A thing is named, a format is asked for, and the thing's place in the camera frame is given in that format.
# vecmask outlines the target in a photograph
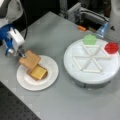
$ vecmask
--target tabletop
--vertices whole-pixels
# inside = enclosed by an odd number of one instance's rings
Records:
[[[63,65],[70,44],[83,38],[77,25],[51,12],[29,26],[25,49],[52,57],[58,64],[59,76],[49,88],[32,92],[17,82],[18,59],[6,58],[0,48],[0,80],[42,120],[119,120],[120,74],[104,88],[88,90],[73,82]]]

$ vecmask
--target green block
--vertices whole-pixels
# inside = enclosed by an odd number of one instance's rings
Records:
[[[88,34],[83,38],[83,43],[85,45],[95,45],[97,41],[96,36]]]

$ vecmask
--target cable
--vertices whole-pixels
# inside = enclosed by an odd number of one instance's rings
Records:
[[[27,20],[27,15],[26,15],[25,9],[22,5],[22,2],[21,2],[21,6],[23,8],[24,18],[25,18],[25,22],[26,22],[26,24],[25,24],[26,25],[26,31],[25,31],[25,36],[24,36],[24,39],[26,39],[27,33],[28,33],[28,20]]]
[[[83,12],[83,13],[84,13],[84,12],[88,12],[88,13],[94,14],[94,15],[96,15],[96,16],[102,18],[104,21],[108,22],[108,20],[105,19],[105,17],[103,17],[103,16],[101,16],[101,15],[98,15],[98,14],[96,14],[96,13],[94,13],[94,12],[87,11],[87,10],[81,10],[80,12]]]

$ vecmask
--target toy bread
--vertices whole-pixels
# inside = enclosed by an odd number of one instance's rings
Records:
[[[40,57],[28,50],[26,53],[26,57],[22,57],[19,60],[19,63],[28,68],[28,70],[32,71],[40,61]]]
[[[25,54],[26,57],[20,58],[19,63],[28,68],[27,74],[35,80],[44,79],[48,72],[47,69],[38,64],[41,58],[30,50]]]
[[[41,80],[46,78],[48,72],[45,68],[40,65],[37,65],[33,71],[27,71],[27,74],[30,75],[35,80]]]

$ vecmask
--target white plate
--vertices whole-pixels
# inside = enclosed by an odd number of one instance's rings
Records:
[[[52,85],[57,79],[59,73],[57,63],[48,56],[40,55],[40,57],[41,61],[39,64],[48,70],[48,75],[45,79],[35,81],[26,73],[28,69],[23,65],[20,65],[17,70],[17,80],[19,84],[27,90],[43,90]]]
[[[102,66],[103,71],[100,73],[88,73],[80,71],[73,60],[73,56],[84,55],[82,39],[72,43],[64,54],[64,66],[74,79],[86,84],[102,84],[111,80],[120,68],[120,56],[116,54],[110,55],[110,59],[99,59],[98,63]],[[106,41],[97,40],[96,45],[101,45],[103,48],[107,44]]]

